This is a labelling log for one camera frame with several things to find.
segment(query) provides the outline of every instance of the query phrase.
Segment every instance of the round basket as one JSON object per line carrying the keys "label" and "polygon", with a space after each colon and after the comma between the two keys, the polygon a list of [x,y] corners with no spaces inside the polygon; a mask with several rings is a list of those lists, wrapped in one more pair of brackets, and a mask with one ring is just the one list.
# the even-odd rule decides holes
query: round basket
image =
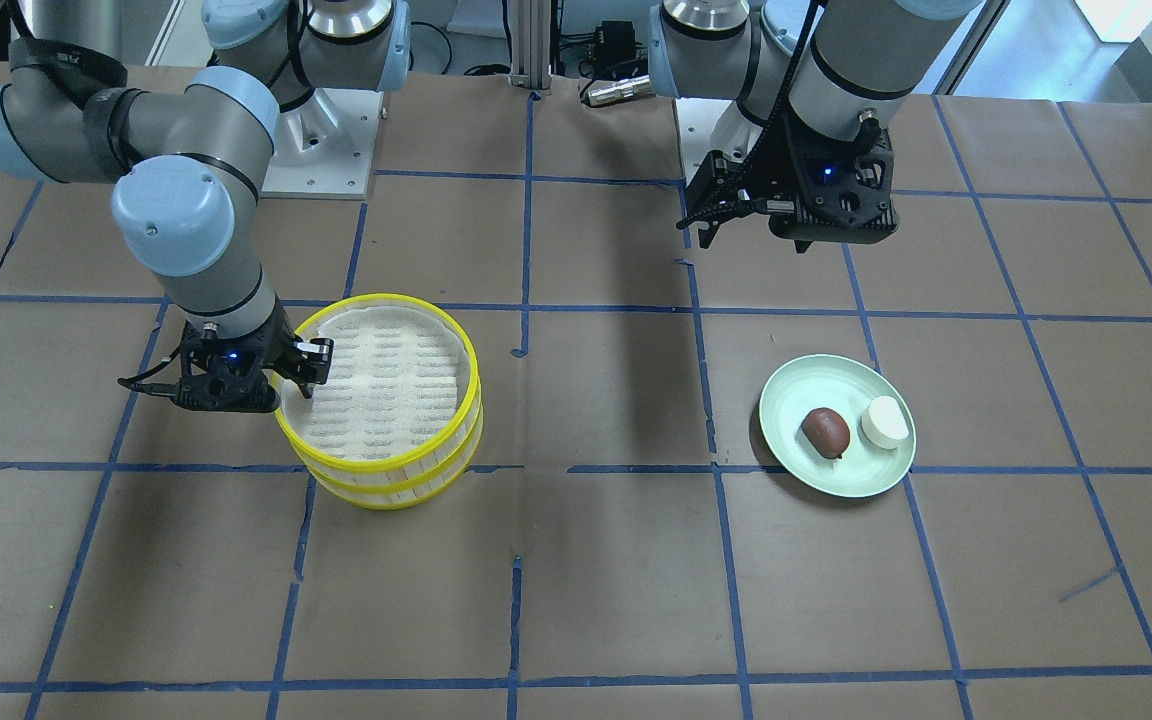
{"label": "round basket", "polygon": [[387,293],[325,306],[296,332],[332,338],[332,372],[313,397],[283,381],[274,416],[328,492],[394,510],[438,495],[465,471],[483,435],[483,392],[456,320]]}

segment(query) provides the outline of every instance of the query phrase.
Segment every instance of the mint green plate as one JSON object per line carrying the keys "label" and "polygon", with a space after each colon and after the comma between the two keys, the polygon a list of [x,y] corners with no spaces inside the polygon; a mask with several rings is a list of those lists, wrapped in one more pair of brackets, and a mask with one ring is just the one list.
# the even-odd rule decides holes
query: mint green plate
{"label": "mint green plate", "polygon": [[[896,399],[909,424],[909,439],[895,450],[870,442],[861,429],[861,415],[882,395]],[[851,430],[851,445],[839,460],[820,457],[799,429],[817,407],[831,407]],[[805,355],[781,365],[763,387],[758,420],[767,446],[786,470],[836,497],[872,497],[895,486],[909,473],[918,441],[914,416],[896,388],[867,365],[836,355]]]}

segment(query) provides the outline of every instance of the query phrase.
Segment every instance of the light green plate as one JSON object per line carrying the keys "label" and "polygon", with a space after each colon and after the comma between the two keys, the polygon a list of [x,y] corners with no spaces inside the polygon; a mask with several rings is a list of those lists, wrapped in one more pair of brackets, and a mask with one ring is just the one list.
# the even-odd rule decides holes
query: light green plate
{"label": "light green plate", "polygon": [[[905,415],[909,439],[895,450],[869,441],[861,415],[874,397],[890,395]],[[851,445],[839,460],[820,457],[799,425],[817,407],[832,407],[847,420]],[[872,497],[900,483],[914,463],[914,416],[905,399],[882,376],[855,359],[805,355],[781,365],[763,387],[758,420],[772,454],[809,486],[836,497]]]}

